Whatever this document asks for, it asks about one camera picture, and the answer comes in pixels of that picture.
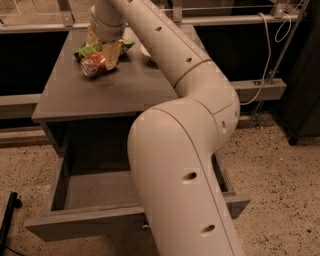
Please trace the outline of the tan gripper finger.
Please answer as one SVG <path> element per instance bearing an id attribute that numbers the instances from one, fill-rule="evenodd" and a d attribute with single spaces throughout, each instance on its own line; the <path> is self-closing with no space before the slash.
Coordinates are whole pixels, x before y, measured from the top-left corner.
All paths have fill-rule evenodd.
<path id="1" fill-rule="evenodd" d="M 86 36 L 86 41 L 85 41 L 86 45 L 90 46 L 90 45 L 97 44 L 98 42 L 99 42 L 99 38 L 94 33 L 94 30 L 92 29 L 92 26 L 88 25 L 87 36 Z"/>
<path id="2" fill-rule="evenodd" d="M 102 46 L 102 53 L 105 57 L 105 66 L 107 70 L 112 70 L 117 66 L 120 51 L 121 46 L 116 41 L 106 43 Z"/>

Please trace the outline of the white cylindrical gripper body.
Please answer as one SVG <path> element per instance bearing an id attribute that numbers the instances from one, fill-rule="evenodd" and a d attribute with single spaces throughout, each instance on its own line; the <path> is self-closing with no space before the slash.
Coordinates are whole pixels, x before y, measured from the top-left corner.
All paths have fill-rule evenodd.
<path id="1" fill-rule="evenodd" d="M 90 24 L 95 35 L 104 43 L 118 41 L 126 28 L 124 18 L 110 4 L 95 4 L 90 10 Z"/>

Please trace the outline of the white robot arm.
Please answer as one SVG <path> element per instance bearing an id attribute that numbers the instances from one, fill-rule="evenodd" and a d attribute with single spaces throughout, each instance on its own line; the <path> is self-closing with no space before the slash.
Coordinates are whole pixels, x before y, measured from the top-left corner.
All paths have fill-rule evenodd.
<path id="1" fill-rule="evenodd" d="M 212 157 L 234 133 L 238 95 L 209 55 L 152 0 L 96 0 L 104 42 L 131 28 L 177 99 L 149 108 L 128 136 L 129 164 L 161 256 L 245 256 Z"/>

